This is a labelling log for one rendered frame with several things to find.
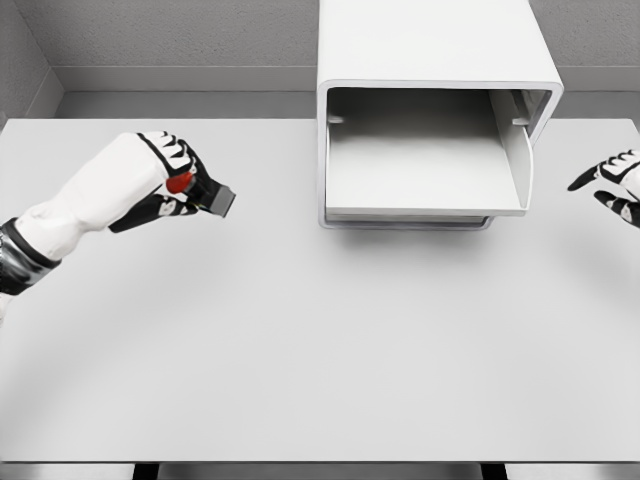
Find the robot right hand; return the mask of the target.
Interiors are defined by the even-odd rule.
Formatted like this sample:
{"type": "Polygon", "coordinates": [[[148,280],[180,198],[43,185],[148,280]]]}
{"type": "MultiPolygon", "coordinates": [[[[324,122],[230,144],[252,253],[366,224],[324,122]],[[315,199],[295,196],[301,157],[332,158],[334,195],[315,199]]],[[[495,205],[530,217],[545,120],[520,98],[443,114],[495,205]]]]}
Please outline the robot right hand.
{"type": "Polygon", "coordinates": [[[632,199],[604,190],[596,191],[594,198],[626,223],[640,229],[640,150],[624,151],[599,162],[581,173],[567,190],[579,190],[598,178],[622,187],[632,199]]]}

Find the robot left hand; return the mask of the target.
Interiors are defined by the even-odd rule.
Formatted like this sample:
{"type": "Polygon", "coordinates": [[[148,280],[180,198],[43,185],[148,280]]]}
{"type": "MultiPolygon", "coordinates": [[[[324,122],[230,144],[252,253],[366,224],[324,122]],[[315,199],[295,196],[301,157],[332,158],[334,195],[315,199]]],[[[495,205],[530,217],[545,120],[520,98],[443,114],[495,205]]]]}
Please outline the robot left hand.
{"type": "Polygon", "coordinates": [[[166,131],[123,133],[73,176],[65,197],[83,212],[112,213],[106,228],[118,233],[162,217],[197,213],[200,209],[184,194],[165,186],[167,179],[186,172],[209,176],[185,140],[166,131]]]}

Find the red and grey load switch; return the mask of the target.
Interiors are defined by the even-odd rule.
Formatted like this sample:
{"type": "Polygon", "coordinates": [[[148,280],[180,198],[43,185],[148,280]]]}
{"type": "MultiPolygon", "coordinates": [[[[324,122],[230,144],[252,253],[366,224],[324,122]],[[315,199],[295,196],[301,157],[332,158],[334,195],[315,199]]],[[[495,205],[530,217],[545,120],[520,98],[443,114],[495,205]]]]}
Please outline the red and grey load switch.
{"type": "Polygon", "coordinates": [[[200,210],[222,218],[227,216],[236,198],[229,186],[204,173],[186,172],[167,179],[165,186],[172,194],[184,194],[200,210]]]}

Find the white cabinet drawer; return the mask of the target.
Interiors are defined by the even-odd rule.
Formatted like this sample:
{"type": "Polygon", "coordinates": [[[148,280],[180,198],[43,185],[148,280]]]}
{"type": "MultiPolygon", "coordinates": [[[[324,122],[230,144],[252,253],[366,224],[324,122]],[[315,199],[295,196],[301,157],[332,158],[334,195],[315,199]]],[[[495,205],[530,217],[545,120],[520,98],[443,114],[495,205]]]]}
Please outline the white cabinet drawer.
{"type": "Polygon", "coordinates": [[[479,221],[530,205],[529,135],[511,90],[327,93],[330,221],[479,221]]]}

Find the white tabletop storage cabinet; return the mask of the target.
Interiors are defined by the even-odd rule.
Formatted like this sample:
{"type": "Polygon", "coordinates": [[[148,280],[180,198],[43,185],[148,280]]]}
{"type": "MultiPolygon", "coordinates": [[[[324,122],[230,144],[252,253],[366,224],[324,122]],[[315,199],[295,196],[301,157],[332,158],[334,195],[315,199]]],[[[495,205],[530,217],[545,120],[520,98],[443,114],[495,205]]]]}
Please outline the white tabletop storage cabinet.
{"type": "Polygon", "coordinates": [[[326,228],[480,230],[479,221],[330,221],[327,93],[336,87],[511,90],[533,147],[564,92],[529,0],[319,0],[318,217],[326,228]]]}

